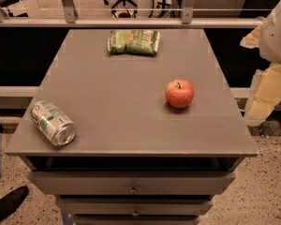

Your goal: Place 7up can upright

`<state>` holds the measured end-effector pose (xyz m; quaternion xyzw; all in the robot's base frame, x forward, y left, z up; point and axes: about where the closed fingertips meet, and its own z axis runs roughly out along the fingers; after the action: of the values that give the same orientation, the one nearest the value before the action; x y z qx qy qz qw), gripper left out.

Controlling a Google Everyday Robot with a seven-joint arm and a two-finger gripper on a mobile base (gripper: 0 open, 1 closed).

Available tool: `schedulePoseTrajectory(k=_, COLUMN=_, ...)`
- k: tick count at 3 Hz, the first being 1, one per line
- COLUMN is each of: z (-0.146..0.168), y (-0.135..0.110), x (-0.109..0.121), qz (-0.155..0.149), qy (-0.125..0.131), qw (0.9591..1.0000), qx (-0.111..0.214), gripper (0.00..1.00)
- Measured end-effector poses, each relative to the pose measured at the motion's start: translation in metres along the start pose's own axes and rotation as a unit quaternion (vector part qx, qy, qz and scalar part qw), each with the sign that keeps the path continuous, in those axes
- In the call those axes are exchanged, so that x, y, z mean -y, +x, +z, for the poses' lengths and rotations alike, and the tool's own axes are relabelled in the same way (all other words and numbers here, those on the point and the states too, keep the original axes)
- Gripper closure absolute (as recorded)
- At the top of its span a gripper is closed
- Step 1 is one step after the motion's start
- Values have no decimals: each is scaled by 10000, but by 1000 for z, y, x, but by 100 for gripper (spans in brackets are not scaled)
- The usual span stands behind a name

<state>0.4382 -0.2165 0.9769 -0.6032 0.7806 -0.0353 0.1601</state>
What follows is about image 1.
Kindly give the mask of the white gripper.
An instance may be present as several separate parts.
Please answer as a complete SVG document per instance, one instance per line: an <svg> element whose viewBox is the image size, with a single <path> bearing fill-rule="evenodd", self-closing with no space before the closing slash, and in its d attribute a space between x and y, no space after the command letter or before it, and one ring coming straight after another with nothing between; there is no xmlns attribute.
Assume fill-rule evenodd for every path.
<svg viewBox="0 0 281 225"><path fill-rule="evenodd" d="M244 108L246 124L259 126L281 102L281 0L263 24L242 38L240 45L259 48L260 56L272 62L266 70L258 69L254 74Z"/></svg>

